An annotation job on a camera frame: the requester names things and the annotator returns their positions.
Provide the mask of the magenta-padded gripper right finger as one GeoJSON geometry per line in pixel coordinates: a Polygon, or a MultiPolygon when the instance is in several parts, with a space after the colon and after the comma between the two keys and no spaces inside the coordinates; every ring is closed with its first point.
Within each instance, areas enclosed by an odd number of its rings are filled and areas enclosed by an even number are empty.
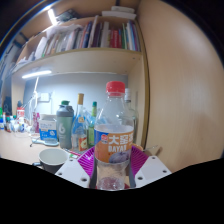
{"type": "Polygon", "coordinates": [[[157,181],[171,171],[155,156],[147,156],[137,147],[132,147],[129,166],[129,183],[131,188],[140,188],[157,181]]]}

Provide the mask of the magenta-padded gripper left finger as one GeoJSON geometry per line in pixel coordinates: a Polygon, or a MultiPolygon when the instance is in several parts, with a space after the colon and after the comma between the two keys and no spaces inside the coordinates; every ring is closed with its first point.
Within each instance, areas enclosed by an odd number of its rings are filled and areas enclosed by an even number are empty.
{"type": "Polygon", "coordinates": [[[69,155],[68,160],[55,175],[83,188],[94,189],[96,187],[94,148],[90,148],[78,158],[69,155]]]}

